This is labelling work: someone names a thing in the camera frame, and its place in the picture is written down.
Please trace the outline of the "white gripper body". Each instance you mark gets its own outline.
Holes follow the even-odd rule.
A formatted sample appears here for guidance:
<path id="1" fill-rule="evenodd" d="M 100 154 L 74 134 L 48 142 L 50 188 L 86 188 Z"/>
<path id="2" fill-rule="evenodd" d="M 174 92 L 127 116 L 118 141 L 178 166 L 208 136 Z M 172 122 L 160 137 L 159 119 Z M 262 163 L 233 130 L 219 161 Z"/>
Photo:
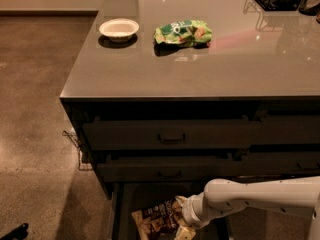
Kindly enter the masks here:
<path id="1" fill-rule="evenodd" d="M 188 197 L 182 205 L 185 222 L 194 229 L 207 226 L 217 215 L 217 210 L 210 207 L 204 194 Z"/>

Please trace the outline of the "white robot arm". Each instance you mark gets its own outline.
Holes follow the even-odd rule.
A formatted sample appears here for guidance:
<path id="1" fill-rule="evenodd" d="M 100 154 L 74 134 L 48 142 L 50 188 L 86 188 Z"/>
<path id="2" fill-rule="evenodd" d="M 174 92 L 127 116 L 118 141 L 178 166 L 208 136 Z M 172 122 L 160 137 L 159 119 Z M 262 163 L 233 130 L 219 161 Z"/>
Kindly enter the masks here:
<path id="1" fill-rule="evenodd" d="M 182 218 L 196 230 L 247 207 L 308 218 L 308 240 L 320 240 L 319 176 L 258 183 L 214 179 L 200 194 L 183 199 Z"/>

